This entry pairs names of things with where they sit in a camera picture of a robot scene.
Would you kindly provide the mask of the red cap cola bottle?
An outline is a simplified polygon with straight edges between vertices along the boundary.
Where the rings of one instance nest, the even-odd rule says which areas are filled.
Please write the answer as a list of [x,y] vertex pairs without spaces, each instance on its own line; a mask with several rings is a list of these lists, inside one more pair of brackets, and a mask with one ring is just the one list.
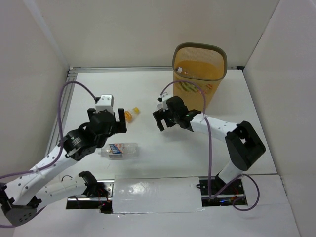
[[211,91],[212,91],[212,88],[213,88],[213,85],[212,84],[206,84],[205,86],[204,86],[204,93],[205,94],[209,94],[209,93],[211,93]]

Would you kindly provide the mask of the clear bottle blue-orange label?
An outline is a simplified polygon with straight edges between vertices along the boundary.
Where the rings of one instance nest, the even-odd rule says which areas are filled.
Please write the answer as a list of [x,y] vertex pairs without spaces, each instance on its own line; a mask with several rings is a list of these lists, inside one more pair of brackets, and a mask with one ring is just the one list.
[[108,143],[97,154],[110,160],[136,158],[139,155],[139,146],[137,143]]

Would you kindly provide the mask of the clear bottle blue-white cap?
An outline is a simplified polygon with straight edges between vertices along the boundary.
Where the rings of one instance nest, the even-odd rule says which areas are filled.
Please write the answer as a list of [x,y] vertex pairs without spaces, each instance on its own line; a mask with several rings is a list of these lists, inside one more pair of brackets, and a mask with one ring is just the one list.
[[188,69],[182,68],[182,67],[176,67],[175,71],[182,76],[190,77],[190,78],[196,78],[196,74]]

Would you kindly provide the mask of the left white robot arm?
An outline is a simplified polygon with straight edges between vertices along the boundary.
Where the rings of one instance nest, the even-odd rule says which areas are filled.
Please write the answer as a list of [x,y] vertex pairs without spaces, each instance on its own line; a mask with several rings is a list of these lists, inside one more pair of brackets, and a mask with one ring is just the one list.
[[88,109],[89,122],[69,131],[58,145],[26,175],[1,183],[0,204],[4,216],[13,227],[31,221],[46,206],[63,198],[84,195],[92,197],[104,185],[97,182],[89,171],[82,171],[72,178],[49,184],[58,174],[75,165],[85,156],[105,145],[107,139],[117,133],[126,133],[124,109],[115,114],[103,110]]

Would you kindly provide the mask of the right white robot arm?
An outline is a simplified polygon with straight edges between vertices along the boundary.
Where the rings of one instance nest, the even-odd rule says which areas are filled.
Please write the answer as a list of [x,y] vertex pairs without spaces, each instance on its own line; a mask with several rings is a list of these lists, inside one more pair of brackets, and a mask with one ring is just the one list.
[[161,95],[153,116],[160,131],[178,125],[191,132],[210,134],[226,143],[230,161],[214,178],[216,190],[222,194],[231,190],[232,180],[247,171],[266,151],[249,122],[232,123],[204,115],[199,110],[189,110],[178,96]]

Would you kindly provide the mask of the orange label small bottle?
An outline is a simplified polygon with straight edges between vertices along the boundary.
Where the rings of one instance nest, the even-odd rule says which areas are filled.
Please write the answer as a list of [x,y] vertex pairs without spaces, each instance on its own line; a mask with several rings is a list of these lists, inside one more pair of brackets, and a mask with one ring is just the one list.
[[134,107],[129,110],[124,111],[125,120],[127,123],[132,123],[135,121],[135,119],[138,117],[138,115],[141,113],[140,109],[138,107]]

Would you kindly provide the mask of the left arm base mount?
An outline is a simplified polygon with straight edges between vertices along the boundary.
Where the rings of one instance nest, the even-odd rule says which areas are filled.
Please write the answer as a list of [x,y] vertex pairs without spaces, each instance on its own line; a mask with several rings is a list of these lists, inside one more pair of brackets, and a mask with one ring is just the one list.
[[113,214],[112,200],[114,180],[98,180],[98,189],[91,196],[72,196],[67,199],[67,210],[97,210]]

